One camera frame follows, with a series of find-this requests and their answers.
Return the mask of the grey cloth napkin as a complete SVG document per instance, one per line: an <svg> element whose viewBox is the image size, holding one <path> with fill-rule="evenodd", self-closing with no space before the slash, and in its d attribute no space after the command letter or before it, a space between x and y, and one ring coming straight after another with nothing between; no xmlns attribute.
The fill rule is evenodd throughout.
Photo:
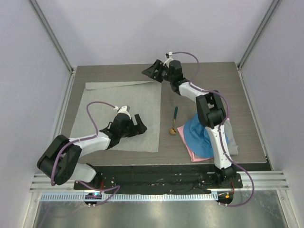
<svg viewBox="0 0 304 228"><path fill-rule="evenodd" d="M113 147L118 151L157 152L160 137L161 84L155 81L86 83L70 137L95 133L89 115L98 129L104 129L116 116L110 106L130 107L130 115L139 114L147 127L144 134L123 138Z"/></svg>

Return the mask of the gold spoon green handle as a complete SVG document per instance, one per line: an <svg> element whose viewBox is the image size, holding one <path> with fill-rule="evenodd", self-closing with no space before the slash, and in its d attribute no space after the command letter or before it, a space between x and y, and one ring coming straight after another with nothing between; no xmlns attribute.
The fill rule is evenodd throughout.
<svg viewBox="0 0 304 228"><path fill-rule="evenodd" d="M178 107L176 106L174 109L174 115L173 115L173 123L172 123L172 128L169 130L170 135L176 135L176 129L175 129L175 122L177 118L177 113L178 113Z"/></svg>

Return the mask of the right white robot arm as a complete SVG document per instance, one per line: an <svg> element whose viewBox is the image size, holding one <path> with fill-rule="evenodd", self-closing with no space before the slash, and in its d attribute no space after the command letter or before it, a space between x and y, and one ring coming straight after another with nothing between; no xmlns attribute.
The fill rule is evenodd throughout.
<svg viewBox="0 0 304 228"><path fill-rule="evenodd" d="M220 93L199 88L186 79L178 60L163 63L157 59L142 74L160 83L168 81L173 92L195 102L199 123L205 127L213 149L214 181L221 188L228 186L237 172L228 151L224 127L227 115Z"/></svg>

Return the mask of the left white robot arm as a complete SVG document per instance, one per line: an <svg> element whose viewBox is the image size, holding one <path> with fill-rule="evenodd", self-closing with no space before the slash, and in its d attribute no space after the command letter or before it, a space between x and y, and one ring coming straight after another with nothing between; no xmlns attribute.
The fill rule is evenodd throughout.
<svg viewBox="0 0 304 228"><path fill-rule="evenodd" d="M37 167L51 179L51 185L62 185L69 180L82 181L95 190L101 184L101 177L93 166L80 164L79 158L96 151L111 149L124 137L143 134L147 127L138 114L137 124L127 114L117 114L109 125L84 138L57 136L40 157Z"/></svg>

